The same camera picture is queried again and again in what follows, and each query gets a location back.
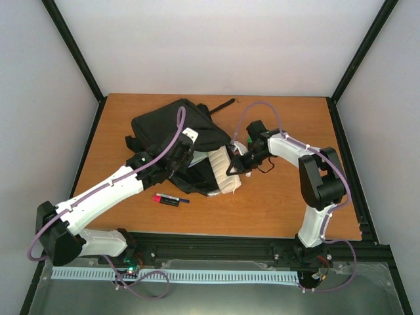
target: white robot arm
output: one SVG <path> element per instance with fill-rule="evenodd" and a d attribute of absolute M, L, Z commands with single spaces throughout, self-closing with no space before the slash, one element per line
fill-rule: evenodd
<path fill-rule="evenodd" d="M 42 203 L 37 209 L 37 238 L 52 263 L 62 266 L 79 256 L 122 254 L 134 242 L 127 231 L 107 232 L 85 227 L 122 200 L 162 183 L 182 167 L 187 168 L 197 137 L 197 132 L 186 128 L 158 163 L 151 164 L 153 159 L 146 152 L 137 153 L 113 175 L 86 192 L 55 206 L 49 201 Z M 146 164 L 151 165 L 137 171 Z M 33 244 L 28 258 L 36 260 L 31 255 Z"/>
<path fill-rule="evenodd" d="M 316 247 L 322 246 L 325 238 L 325 231 L 331 217 L 331 210 L 346 194 L 343 182 L 337 173 L 311 151 L 317 151 L 325 156 L 336 170 L 343 174 L 341 164 L 336 151 L 333 148 L 314 148 L 308 150 L 305 147 L 297 145 L 296 140 L 279 129 L 269 131 L 261 121 L 254 121 L 247 127 L 248 134 L 252 140 L 252 145 L 248 152 L 243 155 L 233 156 L 232 162 L 227 170 L 227 175 L 244 174 L 257 168 L 264 159 L 272 156 L 278 156 L 285 159 L 299 169 L 301 180 L 301 194 L 306 202 L 306 212 L 303 224 L 296 239 L 299 241 L 299 250 L 303 255 L 295 258 L 302 264 L 313 259 L 305 253 L 315 253 Z"/>

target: wooden tabletop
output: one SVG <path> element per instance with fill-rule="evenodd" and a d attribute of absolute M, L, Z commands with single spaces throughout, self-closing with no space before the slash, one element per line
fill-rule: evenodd
<path fill-rule="evenodd" d="M 291 136 L 313 146 L 331 146 L 338 151 L 326 100 L 313 97 L 219 96 L 169 94 L 110 94 L 100 118 L 91 148 L 83 167 L 75 195 L 78 195 L 114 173 L 133 153 L 124 137 L 133 135 L 132 118 L 155 110 L 179 98 L 194 104 L 204 103 L 210 109 L 237 98 L 239 102 L 215 113 L 213 121 L 233 135 L 243 109 L 257 100 L 273 104 L 279 111 L 283 129 Z M 269 108 L 260 105 L 249 110 L 238 139 L 246 144 L 245 128 L 262 120 L 267 129 L 275 129 L 276 120 Z M 168 123 L 175 124 L 176 118 Z M 262 236 L 293 238 L 302 225 L 305 203 L 299 186 L 299 172 L 292 164 L 277 157 L 275 168 L 262 174 L 253 171 L 250 178 L 241 176 L 242 186 L 235 194 L 205 197 L 184 194 L 169 181 L 117 204 L 96 218 L 88 227 L 111 230 L 126 228 L 135 232 L 192 233 L 224 236 Z M 191 202 L 171 207 L 152 201 L 160 192 L 186 198 Z M 349 205 L 338 211 L 329 224 L 329 238 L 360 240 L 360 230 Z"/>

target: black backpack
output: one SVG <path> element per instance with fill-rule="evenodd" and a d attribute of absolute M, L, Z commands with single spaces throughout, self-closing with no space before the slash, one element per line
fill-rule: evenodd
<path fill-rule="evenodd" d="M 195 105 L 185 98 L 176 100 L 153 112 L 134 118 L 131 127 L 135 137 L 126 136 L 125 143 L 128 149 L 134 153 L 150 151 L 156 146 L 161 146 L 167 136 L 177 130 L 175 118 L 179 107 L 184 106 L 186 109 L 184 127 L 189 127 L 198 132 L 198 138 L 194 144 L 195 151 L 218 150 L 221 146 L 229 144 L 230 137 L 213 123 L 211 114 L 234 101 L 233 98 L 210 112 L 204 104 Z M 199 192 L 206 196 L 208 193 L 219 189 L 209 159 L 200 161 L 186 171 L 176 172 L 169 180 L 187 194 Z"/>

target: white wall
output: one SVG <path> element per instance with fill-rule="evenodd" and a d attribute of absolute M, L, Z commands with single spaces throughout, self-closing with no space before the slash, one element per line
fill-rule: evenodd
<path fill-rule="evenodd" d="M 68 197 L 96 101 L 41 1 L 0 4 L 0 305 L 18 314 L 37 206 Z"/>
<path fill-rule="evenodd" d="M 331 96 L 383 0 L 57 0 L 105 93 Z"/>
<path fill-rule="evenodd" d="M 339 101 L 367 203 L 420 314 L 420 2 L 400 1 Z"/>

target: cable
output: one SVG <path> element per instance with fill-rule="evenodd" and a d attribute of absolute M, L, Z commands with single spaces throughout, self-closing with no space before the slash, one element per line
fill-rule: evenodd
<path fill-rule="evenodd" d="M 177 141 L 179 135 L 181 134 L 183 128 L 184 128 L 184 123 L 185 123 L 185 116 L 186 116 L 186 110 L 184 106 L 181 106 L 178 109 L 177 112 L 177 131 L 175 133 L 175 135 L 173 136 L 172 140 L 170 141 L 170 143 L 167 145 L 167 147 L 157 156 L 155 157 L 152 161 L 138 167 L 137 169 L 123 175 L 120 176 L 116 179 L 114 179 L 112 181 L 112 184 L 115 182 L 119 182 L 123 179 L 126 179 L 127 177 L 133 175 L 133 174 L 137 174 L 138 172 L 143 171 L 144 169 L 147 169 L 149 166 L 155 164 L 157 161 L 159 161 L 174 145 L 174 143 Z M 85 201 L 87 198 L 91 197 L 92 195 L 96 194 L 97 192 L 101 191 L 102 189 L 106 188 L 110 186 L 110 183 L 107 182 L 106 184 L 103 184 L 97 188 L 95 188 L 94 190 L 92 190 L 91 192 L 89 192 L 88 194 L 85 194 L 83 197 L 81 197 L 80 199 L 78 199 L 77 201 L 73 202 L 70 207 L 75 207 L 77 205 L 79 205 L 82 201 Z M 42 229 L 40 229 L 38 231 L 38 233 L 35 235 L 35 237 L 33 238 L 31 245 L 29 246 L 28 250 L 26 251 L 26 256 L 30 261 L 44 261 L 45 259 L 47 259 L 47 256 L 43 256 L 43 257 L 33 257 L 32 256 L 32 249 L 35 246 L 36 241 L 41 237 L 41 235 L 55 222 L 57 221 L 60 217 L 62 217 L 63 215 L 65 215 L 67 212 L 70 212 L 69 209 L 65 209 L 63 211 L 61 211 L 59 214 L 57 214 L 55 217 L 53 217 L 49 222 L 47 222 L 45 224 L 45 226 L 42 227 Z"/>
<path fill-rule="evenodd" d="M 322 261 L 326 266 L 327 266 L 327 268 L 329 269 L 329 263 L 326 261 L 326 259 L 325 258 L 323 258 L 322 256 L 317 256 L 317 258 L 320 260 L 320 261 Z"/>
<path fill-rule="evenodd" d="M 65 209 L 64 211 L 60 212 L 59 214 L 57 214 L 56 216 L 54 216 L 50 221 L 48 221 L 39 231 L 38 233 L 35 235 L 35 237 L 33 238 L 31 245 L 29 246 L 28 250 L 26 251 L 26 256 L 30 261 L 44 261 L 45 259 L 48 259 L 48 256 L 42 256 L 42 257 L 34 257 L 32 256 L 32 249 L 35 246 L 37 240 L 41 237 L 42 234 L 44 234 L 44 232 L 54 224 L 55 221 L 57 221 L 59 218 L 61 218 L 63 215 L 65 215 L 67 212 L 69 212 L 69 209 Z"/>
<path fill-rule="evenodd" d="M 141 276 L 135 282 L 133 282 L 131 284 L 127 284 L 127 282 L 124 281 L 123 277 L 121 276 L 121 274 L 118 272 L 117 268 L 112 263 L 111 259 L 107 255 L 103 255 L 103 257 L 106 259 L 106 261 L 108 262 L 108 264 L 110 264 L 112 270 L 115 272 L 115 275 L 117 276 L 117 279 L 124 285 L 124 288 L 127 289 L 127 290 L 129 290 L 136 297 L 139 297 L 139 298 L 144 299 L 144 300 L 157 300 L 157 299 L 160 299 L 160 298 L 164 297 L 166 295 L 166 293 L 168 293 L 170 282 L 169 282 L 169 278 L 166 275 L 166 273 L 164 273 L 164 272 L 162 272 L 160 270 L 154 270 L 154 271 L 148 272 L 147 274 Z M 161 276 L 163 276 L 165 278 L 165 280 L 166 280 L 166 288 L 165 288 L 165 291 L 162 294 L 158 295 L 157 297 L 145 297 L 144 295 L 141 295 L 141 294 L 137 293 L 136 291 L 134 291 L 133 289 L 131 289 L 132 286 L 138 284 L 139 282 L 141 282 L 142 280 L 144 280 L 148 276 L 151 276 L 152 274 L 160 274 Z"/>
<path fill-rule="evenodd" d="M 272 162 L 272 160 L 271 160 L 271 156 L 268 158 L 268 161 L 270 162 L 270 164 L 271 164 L 271 168 L 269 168 L 267 171 L 263 171 L 262 169 L 260 169 L 260 167 L 259 166 L 257 166 L 257 169 L 262 173 L 262 174 L 267 174 L 268 172 L 270 172 L 271 170 L 273 170 L 274 168 L 275 168 L 275 166 L 276 166 L 276 164 L 274 164 L 273 162 Z"/>
<path fill-rule="evenodd" d="M 255 105 L 259 105 L 259 104 L 266 105 L 269 108 L 271 108 L 271 110 L 273 111 L 274 115 L 276 116 L 279 132 L 280 132 L 281 136 L 286 141 L 289 141 L 290 143 L 293 143 L 294 145 L 296 145 L 296 146 L 298 146 L 300 148 L 303 148 L 305 150 L 308 150 L 308 151 L 316 154 L 320 158 L 322 158 L 334 170 L 334 172 L 337 174 L 337 176 L 343 182 L 343 185 L 344 185 L 345 190 L 346 190 L 346 193 L 347 193 L 347 199 L 346 199 L 346 201 L 344 203 L 342 203 L 340 205 L 336 205 L 335 207 L 333 207 L 329 211 L 327 211 L 326 216 L 324 217 L 324 219 L 322 221 L 322 225 L 321 225 L 321 229 L 320 229 L 320 236 L 321 236 L 321 240 L 324 243 L 326 243 L 326 244 L 333 244 L 333 243 L 337 243 L 337 242 L 345 242 L 345 243 L 347 243 L 347 245 L 350 247 L 350 250 L 352 251 L 352 255 L 353 255 L 353 262 L 354 262 L 353 273 L 352 273 L 352 275 L 350 276 L 350 278 L 345 283 L 343 283 L 343 284 L 341 284 L 341 285 L 339 285 L 337 287 L 334 287 L 332 289 L 326 289 L 326 290 L 315 290 L 314 292 L 322 292 L 322 293 L 323 292 L 331 292 L 331 291 L 335 291 L 336 289 L 340 289 L 342 287 L 345 287 L 356 276 L 356 266 L 357 266 L 356 252 L 354 251 L 354 248 L 353 248 L 352 244 L 348 240 L 339 239 L 339 240 L 327 241 L 325 239 L 325 235 L 326 235 L 327 224 L 328 224 L 328 222 L 329 222 L 329 220 L 331 218 L 332 212 L 334 212 L 336 210 L 342 209 L 343 207 L 347 206 L 351 202 L 352 196 L 351 196 L 351 192 L 350 192 L 350 186 L 348 185 L 347 180 L 344 177 L 344 175 L 340 172 L 340 170 L 338 170 L 338 168 L 334 165 L 334 163 L 331 162 L 326 156 L 324 156 L 322 153 L 320 153 L 319 151 L 317 151 L 314 148 L 312 148 L 309 144 L 304 144 L 303 142 L 301 142 L 301 141 L 299 141 L 297 139 L 294 139 L 293 137 L 291 137 L 289 135 L 286 135 L 283 132 L 283 129 L 282 129 L 282 121 L 280 119 L 280 115 L 279 115 L 277 109 L 275 109 L 275 107 L 273 105 L 271 105 L 270 103 L 268 103 L 268 102 L 257 101 L 257 102 L 252 103 L 251 105 L 248 105 L 247 106 L 247 108 L 243 111 L 243 113 L 242 113 L 242 115 L 240 117 L 240 120 L 238 122 L 238 125 L 236 126 L 236 130 L 235 130 L 235 133 L 234 133 L 234 137 L 233 137 L 232 142 L 234 142 L 236 140 L 236 137 L 237 137 L 238 132 L 239 132 L 240 125 L 241 125 L 241 123 L 242 123 L 242 121 L 243 121 L 243 119 L 245 117 L 245 114 L 248 112 L 249 109 L 251 109 Z"/>

